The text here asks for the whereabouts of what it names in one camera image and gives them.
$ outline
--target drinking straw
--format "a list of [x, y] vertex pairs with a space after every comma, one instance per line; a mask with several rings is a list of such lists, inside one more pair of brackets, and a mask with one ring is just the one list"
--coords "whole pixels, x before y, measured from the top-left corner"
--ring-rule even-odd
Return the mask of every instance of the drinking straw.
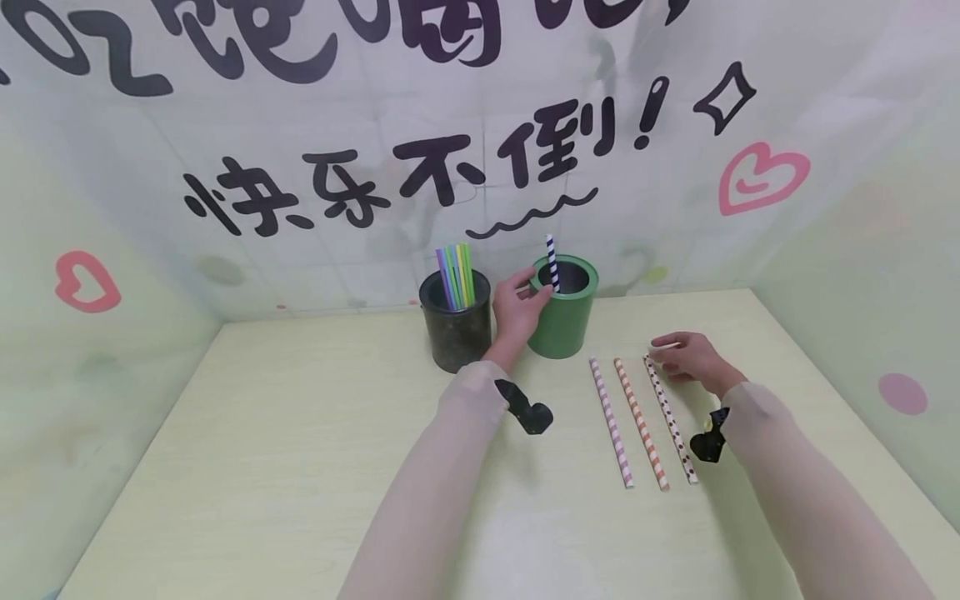
[[603, 376], [600, 375], [600, 365], [597, 359], [590, 356], [590, 370], [593, 371], [593, 383], [597, 386], [597, 394], [600, 395], [600, 405], [603, 406], [604, 417], [607, 418], [607, 428], [610, 429], [610, 441], [613, 442], [613, 452], [616, 453], [616, 462], [620, 465], [620, 475], [623, 476], [623, 485], [632, 488], [634, 486], [634, 475], [630, 472], [630, 463], [627, 462], [627, 453], [623, 449], [623, 442], [620, 441], [620, 430], [616, 427], [616, 419], [613, 418], [613, 408], [610, 406], [610, 398], [607, 397], [607, 386], [603, 383]]
[[627, 396], [630, 410], [634, 412], [636, 429], [640, 432], [643, 447], [647, 449], [647, 458], [650, 459], [650, 466], [653, 467], [654, 475], [657, 477], [657, 483], [660, 484], [660, 491], [669, 492], [670, 483], [666, 480], [666, 473], [663, 472], [663, 465], [660, 464], [660, 456], [657, 455], [654, 441], [650, 437], [650, 432], [647, 431], [647, 422], [643, 419], [643, 414], [640, 413], [640, 406], [636, 403], [634, 388], [630, 385], [630, 379], [627, 378], [627, 371], [623, 368], [623, 361], [619, 358], [614, 358], [613, 367], [616, 369], [616, 374], [620, 376], [620, 385], [623, 386], [623, 393]]
[[437, 265], [440, 269], [440, 279], [444, 281], [444, 294], [446, 295], [446, 306], [453, 310], [453, 292], [450, 291], [450, 276], [446, 271], [446, 259], [444, 252], [437, 248]]
[[453, 252], [457, 255], [457, 271], [460, 272], [460, 296], [464, 299], [464, 308], [467, 308], [470, 306], [470, 296], [467, 288], [467, 263], [464, 262], [463, 244], [454, 246]]
[[557, 247], [553, 243], [553, 235], [546, 234], [546, 259], [550, 263], [550, 280], [553, 282], [553, 291], [560, 293], [560, 269], [557, 267]]
[[459, 290], [457, 289], [457, 261], [453, 260], [449, 246], [444, 248], [444, 256], [446, 257], [446, 270], [450, 275], [450, 291], [453, 293], [454, 302], [453, 309], [460, 310], [464, 306], [463, 301], [460, 299]]
[[467, 289], [470, 305], [476, 301], [476, 290], [473, 289], [473, 260], [470, 258], [470, 244], [464, 244], [464, 260], [467, 263]]
[[677, 447], [677, 455], [684, 463], [684, 473], [686, 481], [691, 485], [699, 483], [697, 473], [693, 470], [693, 462], [690, 455], [684, 448], [684, 438], [680, 435], [680, 429], [677, 427], [677, 420], [673, 418], [673, 409], [670, 408], [670, 401], [666, 399], [666, 392], [660, 384], [660, 378], [657, 376], [657, 369], [654, 367], [654, 361], [650, 359], [650, 354], [643, 357], [643, 364], [647, 366], [647, 374], [650, 375], [650, 383], [654, 386], [654, 392], [657, 393], [657, 401], [660, 403], [660, 410], [663, 412], [663, 418], [666, 419], [666, 425], [670, 428], [670, 435], [673, 437], [673, 445]]

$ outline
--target light yellow tabletop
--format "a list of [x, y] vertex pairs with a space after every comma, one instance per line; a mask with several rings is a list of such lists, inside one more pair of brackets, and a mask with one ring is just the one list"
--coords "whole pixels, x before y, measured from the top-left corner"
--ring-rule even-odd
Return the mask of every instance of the light yellow tabletop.
[[[600, 300], [584, 349], [528, 355], [516, 380], [556, 420], [494, 440], [452, 598], [797, 598], [746, 477], [727, 452], [688, 485], [641, 357], [703, 331], [790, 406], [853, 481], [938, 597], [958, 597], [960, 537], [746, 290]], [[450, 375], [419, 311], [231, 324], [133, 474], [61, 600], [335, 597]], [[590, 375], [600, 361], [636, 487], [625, 490]], [[660, 492], [613, 358], [664, 460]], [[672, 389], [685, 438], [716, 406]]]

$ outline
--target wrist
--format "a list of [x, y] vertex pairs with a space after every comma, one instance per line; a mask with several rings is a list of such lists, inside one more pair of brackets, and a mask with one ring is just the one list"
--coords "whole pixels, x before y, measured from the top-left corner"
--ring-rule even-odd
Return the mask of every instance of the wrist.
[[526, 340], [522, 337], [498, 334], [483, 359], [494, 362], [506, 374], [513, 374], [516, 360], [525, 346]]
[[734, 368], [733, 365], [726, 363], [711, 379], [708, 391], [723, 400], [727, 392], [744, 381], [748, 381], [746, 375]]

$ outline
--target white wall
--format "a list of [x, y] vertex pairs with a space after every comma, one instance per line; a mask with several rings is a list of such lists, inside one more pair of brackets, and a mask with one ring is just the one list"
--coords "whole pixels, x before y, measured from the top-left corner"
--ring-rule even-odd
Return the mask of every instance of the white wall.
[[[229, 40], [236, 45], [244, 67], [237, 79], [211, 68], [186, 33], [175, 35], [178, 23], [193, 18], [195, 3], [183, 3], [171, 33], [149, 2], [44, 2], [83, 49], [89, 73], [57, 68], [0, 18], [0, 68], [11, 79], [3, 97], [19, 102], [17, 118], [49, 126], [30, 135], [42, 140], [58, 168], [70, 171], [71, 185], [192, 294], [234, 320], [407, 305], [432, 271], [430, 256], [438, 246], [467, 241], [468, 229], [515, 223], [530, 210], [554, 207], [562, 194], [579, 198], [593, 187], [598, 194], [587, 205], [473, 241], [474, 264], [498, 279], [541, 255], [549, 231], [561, 252], [596, 264], [604, 295], [749, 284], [782, 241], [838, 200], [870, 166], [872, 153], [914, 119], [960, 49], [960, 8], [944, 0], [694, 1], [669, 26], [669, 5], [683, 3], [647, 0], [609, 28], [588, 19], [585, 6], [598, 6], [598, 0], [577, 0], [552, 30], [540, 24], [536, 3], [500, 1], [483, 3], [499, 7], [499, 56], [473, 67], [460, 60], [440, 64], [422, 48], [408, 47], [403, 31], [414, 20], [401, 16], [396, 0], [386, 3], [389, 32], [376, 43], [354, 32], [345, 3], [308, 2], [276, 55], [308, 60], [336, 34], [337, 56], [321, 79], [293, 84], [267, 68], [278, 72], [258, 38], [238, 25], [237, 13], [212, 1], [215, 18], [203, 34], [218, 52]], [[377, 4], [355, 0], [367, 19]], [[492, 24], [480, 3], [468, 4], [473, 16]], [[108, 45], [80, 33], [84, 9], [122, 19], [132, 33], [133, 73], [166, 78], [173, 91], [155, 97], [122, 91], [109, 73]], [[267, 16], [259, 11], [256, 18]], [[434, 11], [426, 20], [441, 16]], [[71, 55], [42, 17], [30, 15], [29, 22], [60, 55]], [[491, 30], [469, 31], [465, 39], [470, 35], [475, 40], [463, 60], [480, 57], [492, 40]], [[694, 107], [737, 62], [756, 96], [715, 135], [714, 120]], [[641, 116], [659, 77], [669, 78], [670, 86], [649, 147], [639, 151]], [[714, 104], [729, 115], [738, 94], [730, 86]], [[615, 100], [615, 145], [595, 156], [600, 107], [608, 96]], [[530, 184], [518, 189], [512, 162], [498, 156], [500, 145], [521, 124], [533, 123], [539, 108], [568, 100], [595, 108], [593, 133], [572, 137], [579, 164], [538, 181], [545, 150], [534, 133], [526, 145]], [[416, 162], [397, 158], [394, 148], [456, 134], [469, 135], [471, 143], [448, 164], [455, 203], [442, 207], [432, 181], [403, 198], [399, 190]], [[754, 175], [756, 156], [747, 156], [723, 181], [733, 159], [757, 142], [778, 156], [804, 156], [808, 177], [795, 176], [789, 165]], [[373, 181], [373, 194], [392, 203], [374, 210], [369, 228], [353, 227], [346, 214], [324, 216], [333, 204], [317, 195], [313, 165], [302, 158], [345, 150], [358, 153], [346, 165], [357, 182]], [[262, 167], [280, 191], [299, 199], [298, 206], [278, 212], [276, 235], [259, 236], [253, 228], [260, 217], [232, 207], [246, 195], [218, 183], [226, 172], [224, 156], [242, 167]], [[458, 174], [454, 166], [461, 161], [482, 170], [486, 182], [474, 185]], [[184, 174], [224, 193], [219, 205], [240, 236], [212, 216], [191, 212]], [[741, 193], [740, 179], [748, 190], [769, 187]], [[756, 208], [727, 216], [721, 210], [724, 194], [742, 209], [791, 181], [801, 185], [776, 204], [748, 204]], [[327, 183], [344, 189], [332, 173]], [[359, 210], [356, 201], [350, 206]], [[316, 227], [295, 227], [284, 219], [292, 214]]]
[[755, 290], [960, 529], [958, 110], [960, 85]]
[[[219, 321], [15, 121], [0, 115], [0, 596], [39, 600], [66, 581]], [[74, 251], [105, 267], [119, 302], [83, 312], [58, 297], [56, 265]], [[104, 295], [76, 273], [80, 302]]]

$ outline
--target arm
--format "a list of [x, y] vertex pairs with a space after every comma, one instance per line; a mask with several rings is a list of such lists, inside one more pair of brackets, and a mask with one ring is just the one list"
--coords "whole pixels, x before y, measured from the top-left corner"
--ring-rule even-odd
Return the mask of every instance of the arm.
[[444, 391], [360, 544], [341, 600], [432, 600], [443, 593], [450, 557], [467, 520], [480, 469], [507, 402], [496, 379], [509, 379], [550, 298], [518, 292], [533, 269], [497, 286], [497, 339], [484, 360], [463, 367]]
[[900, 546], [839, 470], [806, 438], [786, 406], [750, 383], [700, 334], [673, 334], [654, 352], [678, 380], [699, 380], [730, 408], [723, 434], [804, 597], [922, 600], [933, 594]]

